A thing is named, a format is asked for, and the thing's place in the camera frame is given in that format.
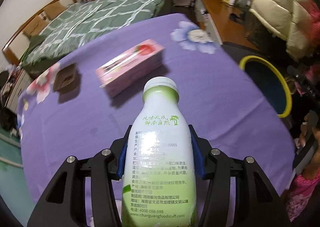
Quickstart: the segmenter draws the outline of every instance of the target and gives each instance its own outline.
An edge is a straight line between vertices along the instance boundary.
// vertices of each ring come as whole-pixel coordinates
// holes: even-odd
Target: palm tree logo
[[[172,120],[175,125],[178,125],[178,119],[179,119],[179,117],[176,116],[176,115],[172,115],[172,116],[170,117],[170,120]]]

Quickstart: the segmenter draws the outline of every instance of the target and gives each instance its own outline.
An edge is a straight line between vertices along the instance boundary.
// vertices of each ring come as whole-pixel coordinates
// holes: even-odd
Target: table
[[[252,49],[257,48],[245,38],[244,26],[230,20],[231,13],[240,15],[240,9],[228,6],[221,0],[201,0],[207,12],[210,14],[222,43],[231,42]]]
[[[184,50],[170,33],[188,21],[182,14],[145,20],[114,30],[75,50],[59,63],[76,62],[81,74],[79,95],[64,103],[58,93],[39,104],[36,94],[23,92],[18,113],[24,114],[21,152],[27,184],[36,202],[62,162],[70,155],[89,158],[124,136],[140,113],[145,83],[167,76],[178,86],[179,109],[199,137],[228,156],[253,156],[281,194],[292,174],[294,147],[289,132],[252,80],[219,48],[215,54]],[[164,65],[114,99],[99,88],[95,69],[147,39],[166,49]],[[122,182],[114,182],[121,199]],[[204,205],[207,182],[197,180],[198,214]],[[234,182],[231,185],[229,223],[233,221]],[[88,198],[90,187],[86,186]],[[87,204],[90,215],[90,203]]]

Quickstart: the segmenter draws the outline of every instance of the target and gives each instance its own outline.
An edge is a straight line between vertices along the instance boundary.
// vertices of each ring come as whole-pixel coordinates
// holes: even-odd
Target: bed
[[[81,4],[73,0],[73,4],[66,7],[60,1],[54,0],[39,10],[3,48],[7,60],[16,65],[21,63],[32,77],[37,77],[62,57],[114,29],[169,14],[172,2],[95,0]],[[39,17],[43,12],[50,19],[48,23]]]

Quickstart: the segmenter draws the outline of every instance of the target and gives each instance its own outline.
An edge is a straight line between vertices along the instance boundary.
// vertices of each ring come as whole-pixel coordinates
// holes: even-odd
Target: blue gripper pad
[[[128,140],[124,143],[123,149],[118,159],[118,170],[117,170],[117,177],[122,178],[124,174],[124,163],[125,163],[125,155],[127,154],[127,147],[128,147]]]
[[[200,151],[199,145],[196,141],[196,137],[194,136],[191,129],[191,143],[192,143],[192,149],[193,149],[193,160],[195,163],[195,174],[197,174],[201,179],[205,176],[205,170],[204,170],[204,157],[202,156],[202,153]]]

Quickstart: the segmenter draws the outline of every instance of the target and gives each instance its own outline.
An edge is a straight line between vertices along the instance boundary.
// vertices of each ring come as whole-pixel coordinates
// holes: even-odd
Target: cable
[[[8,160],[6,158],[3,158],[3,157],[0,157],[0,161],[10,165],[10,166],[15,166],[15,167],[18,167],[18,168],[23,168],[23,165],[19,164],[19,163],[16,163],[16,162],[12,162],[11,160]]]
[[[5,141],[5,142],[7,142],[7,143],[9,143],[9,144],[11,144],[11,145],[13,145],[13,146],[21,149],[20,143],[15,142],[13,139],[11,139],[11,138],[3,135],[2,133],[0,133],[0,138],[1,138],[3,141]]]

